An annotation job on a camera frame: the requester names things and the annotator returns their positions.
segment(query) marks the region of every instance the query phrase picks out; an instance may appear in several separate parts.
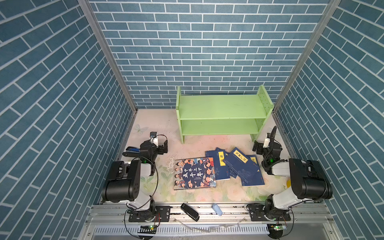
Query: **gray floor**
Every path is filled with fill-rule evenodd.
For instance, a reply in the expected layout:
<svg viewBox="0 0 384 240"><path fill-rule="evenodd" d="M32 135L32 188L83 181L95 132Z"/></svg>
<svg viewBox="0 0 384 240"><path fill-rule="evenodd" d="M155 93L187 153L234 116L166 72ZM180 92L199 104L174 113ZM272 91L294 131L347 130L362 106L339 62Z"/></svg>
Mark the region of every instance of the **gray floor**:
<svg viewBox="0 0 384 240"><path fill-rule="evenodd" d="M291 224L288 224L288 231L291 228ZM133 240L136 239L131 236L94 236L93 240ZM267 235L210 235L210 236L194 236L194 237L156 237L152 240L269 240L271 239ZM282 238L283 240L328 240L328 236L321 223L297 223L292 232Z"/></svg>

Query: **yellow title label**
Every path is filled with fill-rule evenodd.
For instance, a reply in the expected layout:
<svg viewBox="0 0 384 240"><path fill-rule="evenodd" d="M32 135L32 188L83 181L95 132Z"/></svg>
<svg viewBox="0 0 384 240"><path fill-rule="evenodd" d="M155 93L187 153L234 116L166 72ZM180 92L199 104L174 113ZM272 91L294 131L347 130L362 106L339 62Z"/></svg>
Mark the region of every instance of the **yellow title label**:
<svg viewBox="0 0 384 240"><path fill-rule="evenodd" d="M224 152L219 152L218 157L220 159L220 166L225 166L225 162L223 161L224 160Z"/></svg>
<svg viewBox="0 0 384 240"><path fill-rule="evenodd" d="M256 164L257 164L257 160L256 160L256 158L255 158L255 157L251 157L251 160L252 160L254 163L256 163Z"/></svg>
<svg viewBox="0 0 384 240"><path fill-rule="evenodd" d="M234 152L234 154L235 154L236 156L238 156L238 157L240 158L241 161L243 161L244 163L247 163L248 159L247 159L246 157L244 157L244 155L241 154L239 151L236 150L236 151Z"/></svg>

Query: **shelf board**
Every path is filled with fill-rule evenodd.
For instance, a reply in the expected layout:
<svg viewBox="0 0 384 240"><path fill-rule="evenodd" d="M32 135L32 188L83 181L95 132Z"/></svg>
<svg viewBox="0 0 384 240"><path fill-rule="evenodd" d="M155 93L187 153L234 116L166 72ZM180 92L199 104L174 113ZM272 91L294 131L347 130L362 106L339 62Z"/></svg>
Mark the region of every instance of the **shelf board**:
<svg viewBox="0 0 384 240"><path fill-rule="evenodd" d="M180 120L266 118L258 95L181 95L179 112Z"/></svg>
<svg viewBox="0 0 384 240"><path fill-rule="evenodd" d="M219 134L258 134L255 119L209 119L182 120L182 134L219 135Z"/></svg>

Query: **blue brick wallpaper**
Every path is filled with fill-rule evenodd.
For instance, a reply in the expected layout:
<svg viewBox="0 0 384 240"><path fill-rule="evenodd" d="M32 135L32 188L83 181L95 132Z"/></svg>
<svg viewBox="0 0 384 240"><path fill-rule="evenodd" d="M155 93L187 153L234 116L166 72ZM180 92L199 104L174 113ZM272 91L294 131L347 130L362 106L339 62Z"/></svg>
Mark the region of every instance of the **blue brick wallpaper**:
<svg viewBox="0 0 384 240"><path fill-rule="evenodd" d="M277 112L298 157L325 168L344 239L383 239L383 12L342 0Z"/></svg>
<svg viewBox="0 0 384 240"><path fill-rule="evenodd" d="M77 0L0 1L0 239L77 239L131 114Z"/></svg>
<svg viewBox="0 0 384 240"><path fill-rule="evenodd" d="M328 0L91 0L139 108L183 94L276 100Z"/></svg>

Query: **green shelf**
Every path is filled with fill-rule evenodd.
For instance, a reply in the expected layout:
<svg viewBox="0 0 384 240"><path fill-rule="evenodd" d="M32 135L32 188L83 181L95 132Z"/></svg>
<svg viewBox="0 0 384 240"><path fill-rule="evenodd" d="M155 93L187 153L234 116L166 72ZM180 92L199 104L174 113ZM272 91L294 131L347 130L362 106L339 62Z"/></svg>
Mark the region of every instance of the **green shelf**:
<svg viewBox="0 0 384 240"><path fill-rule="evenodd" d="M182 120L181 128L184 136L259 133L254 119Z"/></svg>
<svg viewBox="0 0 384 240"><path fill-rule="evenodd" d="M257 139L273 103L261 85L254 95L181 95L176 113L181 142L187 135L250 134Z"/></svg>

